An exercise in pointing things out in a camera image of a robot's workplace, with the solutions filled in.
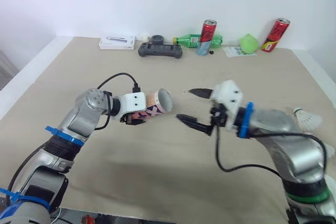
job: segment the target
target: beige table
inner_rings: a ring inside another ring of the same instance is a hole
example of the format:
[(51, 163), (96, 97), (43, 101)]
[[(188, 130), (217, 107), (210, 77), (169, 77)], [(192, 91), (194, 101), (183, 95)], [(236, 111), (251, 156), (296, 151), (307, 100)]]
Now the beige table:
[[(183, 49), (183, 57), (139, 57), (137, 51), (101, 51), (98, 39), (75, 38), (0, 121), (0, 186), (6, 187), (21, 161), (57, 126), (81, 92), (108, 76), (126, 71), (145, 93), (170, 91), (172, 113), (138, 126), (111, 121), (94, 132), (68, 174), (62, 207), (145, 219), (197, 223), (287, 223), (281, 181), (257, 168), (225, 174), (214, 158), (214, 136), (187, 128), (177, 113), (209, 122), (211, 103), (189, 94), (234, 79), (245, 101), (285, 110), (301, 106), (320, 114), (315, 133), (335, 144), (335, 110), (294, 54), (275, 49), (255, 57), (227, 58), (221, 49), (200, 57)], [(119, 77), (106, 89), (131, 91)], [(222, 162), (231, 167), (258, 163), (274, 167), (264, 147), (222, 129)], [(335, 158), (328, 173), (336, 178)]]

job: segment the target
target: green bottle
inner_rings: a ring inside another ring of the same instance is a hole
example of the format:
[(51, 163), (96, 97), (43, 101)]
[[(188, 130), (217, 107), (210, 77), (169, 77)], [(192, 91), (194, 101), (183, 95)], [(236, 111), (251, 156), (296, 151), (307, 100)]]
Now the green bottle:
[[(188, 34), (183, 37), (174, 37), (173, 43), (180, 44), (189, 48), (197, 48), (200, 40), (200, 34)], [(210, 48), (219, 48), (223, 42), (222, 35), (215, 34), (211, 41)]]

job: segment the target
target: red can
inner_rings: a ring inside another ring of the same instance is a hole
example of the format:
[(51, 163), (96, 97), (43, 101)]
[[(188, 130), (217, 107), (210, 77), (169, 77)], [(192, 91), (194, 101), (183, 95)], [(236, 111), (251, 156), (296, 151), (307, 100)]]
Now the red can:
[(217, 22), (212, 19), (207, 19), (203, 23), (201, 37), (199, 38), (198, 48), (196, 53), (198, 55), (207, 55), (211, 46), (212, 37), (215, 34)]
[(272, 52), (289, 24), (290, 21), (288, 19), (278, 18), (261, 49), (265, 52)]

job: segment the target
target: game controller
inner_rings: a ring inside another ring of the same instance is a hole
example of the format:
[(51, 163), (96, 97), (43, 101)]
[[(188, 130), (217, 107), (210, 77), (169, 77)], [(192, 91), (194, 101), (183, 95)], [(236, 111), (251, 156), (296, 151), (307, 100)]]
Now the game controller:
[(171, 56), (176, 59), (182, 56), (182, 48), (180, 45), (153, 45), (151, 43), (142, 43), (138, 49), (138, 53), (141, 57), (146, 55), (156, 56)]

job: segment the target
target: white feather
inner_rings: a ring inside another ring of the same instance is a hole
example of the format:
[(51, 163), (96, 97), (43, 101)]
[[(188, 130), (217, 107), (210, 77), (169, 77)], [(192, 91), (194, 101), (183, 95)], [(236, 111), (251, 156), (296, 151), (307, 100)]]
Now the white feather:
[(309, 113), (302, 108), (295, 108), (293, 111), (302, 131), (313, 131), (322, 123), (322, 117), (320, 115)]

